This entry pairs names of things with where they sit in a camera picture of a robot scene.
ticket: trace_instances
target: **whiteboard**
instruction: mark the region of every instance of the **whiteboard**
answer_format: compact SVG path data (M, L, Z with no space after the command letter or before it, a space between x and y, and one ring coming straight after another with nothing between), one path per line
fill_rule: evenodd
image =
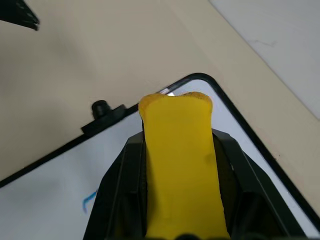
M212 99L212 127L229 133L238 141L243 151L269 175L307 236L318 237L315 227L211 86L205 81L193 80L173 94L191 91L202 92ZM82 239L94 198L88 201L86 212L83 201L97 190L127 139L141 130L142 121L136 112L2 187L1 238Z

